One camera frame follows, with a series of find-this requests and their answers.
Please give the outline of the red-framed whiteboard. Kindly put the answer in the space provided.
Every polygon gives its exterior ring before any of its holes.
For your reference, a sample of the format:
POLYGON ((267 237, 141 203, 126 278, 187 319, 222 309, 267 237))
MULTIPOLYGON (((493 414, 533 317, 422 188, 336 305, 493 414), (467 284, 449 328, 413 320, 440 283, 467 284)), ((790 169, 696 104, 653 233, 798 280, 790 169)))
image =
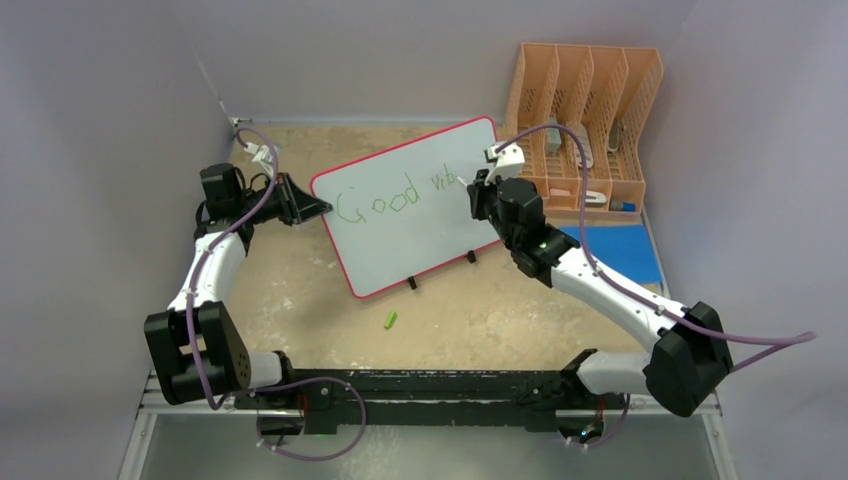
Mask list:
POLYGON ((315 174, 314 196, 352 294, 367 298, 498 242, 466 188, 497 127, 478 116, 315 174))

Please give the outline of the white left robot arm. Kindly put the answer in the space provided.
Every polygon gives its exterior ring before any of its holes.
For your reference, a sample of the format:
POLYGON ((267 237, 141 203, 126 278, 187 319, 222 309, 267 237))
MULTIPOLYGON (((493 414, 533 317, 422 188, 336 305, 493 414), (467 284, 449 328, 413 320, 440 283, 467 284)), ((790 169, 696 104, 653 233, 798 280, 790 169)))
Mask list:
POLYGON ((200 173, 205 194, 195 213, 192 266, 168 307, 149 315, 144 334, 159 385, 171 405, 259 389, 272 408, 297 399, 298 382, 281 351, 251 352, 225 307, 257 225, 300 225, 331 212, 287 173, 263 190, 247 187, 229 163, 200 173))

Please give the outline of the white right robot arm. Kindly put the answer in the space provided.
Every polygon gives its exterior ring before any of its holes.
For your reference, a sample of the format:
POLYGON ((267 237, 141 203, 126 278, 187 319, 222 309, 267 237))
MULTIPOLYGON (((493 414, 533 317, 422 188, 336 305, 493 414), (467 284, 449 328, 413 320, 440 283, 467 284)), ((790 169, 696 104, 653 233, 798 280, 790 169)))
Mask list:
POLYGON ((487 174, 480 170, 465 187, 471 216, 494 228, 518 270, 592 307, 645 350, 584 352, 561 381, 564 399, 584 407, 601 394, 650 395, 667 411, 691 416, 734 367, 718 312, 704 302, 687 307, 634 283, 549 224, 532 182, 498 178, 487 184, 487 174))

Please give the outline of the green marker cap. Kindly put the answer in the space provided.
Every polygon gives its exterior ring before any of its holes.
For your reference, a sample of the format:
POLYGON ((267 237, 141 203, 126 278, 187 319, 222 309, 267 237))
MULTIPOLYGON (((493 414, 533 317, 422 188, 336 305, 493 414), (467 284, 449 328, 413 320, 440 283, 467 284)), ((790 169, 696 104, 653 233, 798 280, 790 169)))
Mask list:
POLYGON ((396 311, 391 311, 384 322, 384 328, 386 330, 391 329, 394 323, 396 322, 397 318, 398 313, 396 311))

